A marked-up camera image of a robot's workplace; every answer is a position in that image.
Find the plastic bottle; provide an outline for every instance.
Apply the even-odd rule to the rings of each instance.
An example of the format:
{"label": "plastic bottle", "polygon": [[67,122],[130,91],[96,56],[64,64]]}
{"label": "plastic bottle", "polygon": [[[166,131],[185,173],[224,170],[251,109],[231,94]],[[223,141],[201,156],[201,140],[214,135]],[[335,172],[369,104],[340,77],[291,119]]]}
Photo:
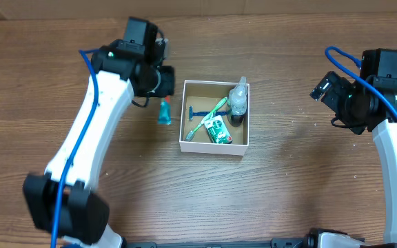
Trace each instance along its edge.
{"label": "plastic bottle", "polygon": [[241,77],[240,82],[234,89],[229,91],[227,98],[227,119],[234,127],[243,122],[247,109],[247,86],[246,78]]}

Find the blue cable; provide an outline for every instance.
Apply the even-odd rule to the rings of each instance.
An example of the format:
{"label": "blue cable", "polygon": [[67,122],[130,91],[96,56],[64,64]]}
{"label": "blue cable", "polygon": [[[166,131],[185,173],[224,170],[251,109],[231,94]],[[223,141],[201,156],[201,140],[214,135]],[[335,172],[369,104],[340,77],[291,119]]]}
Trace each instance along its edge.
{"label": "blue cable", "polygon": [[94,99],[93,99],[93,105],[91,107],[90,113],[88,114],[88,117],[87,117],[87,121],[85,122],[85,125],[82,128],[81,134],[79,135],[76,143],[74,144],[73,150],[72,150],[70,156],[68,157],[67,162],[65,163],[65,166],[63,168],[61,180],[59,180],[58,193],[56,196],[56,207],[54,208],[54,216],[53,216],[52,241],[50,242],[51,248],[56,248],[56,243],[57,243],[57,238],[58,238],[59,217],[61,216],[63,189],[65,187],[65,180],[67,178],[68,170],[73,165],[74,156],[76,155],[76,152],[79,149],[79,146],[81,145],[83,137],[85,136],[85,133],[87,132],[88,126],[90,126],[90,122],[93,119],[94,113],[96,112],[97,103],[99,102],[99,88],[98,88],[98,84],[97,84],[96,72],[94,72],[91,62],[86,55],[86,54],[93,53],[96,51],[97,50],[88,50],[88,51],[79,50],[79,53],[81,54],[83,60],[87,64],[87,67],[90,71],[90,74],[91,74],[91,77],[93,80]]}
{"label": "blue cable", "polygon": [[330,50],[335,50],[339,54],[341,54],[343,56],[346,56],[347,58],[351,59],[356,64],[356,66],[358,66],[359,68],[361,67],[360,61],[357,58],[353,57],[352,55],[341,51],[337,47],[329,46],[328,48],[325,49],[325,56],[330,60],[330,62],[332,62],[336,67],[338,67],[344,73],[346,73],[347,75],[351,76],[353,79],[355,79],[360,84],[362,84],[364,87],[366,87],[371,93],[375,94],[379,98],[379,100],[381,100],[385,104],[387,109],[390,111],[390,113],[393,115],[393,117],[397,120],[397,111],[393,107],[393,105],[375,87],[371,86],[370,84],[368,84],[368,82],[366,82],[365,80],[360,78],[358,75],[354,74],[352,71],[350,71],[349,69],[347,69],[346,67],[341,65],[339,62],[337,62],[330,55],[330,53],[329,53]]}

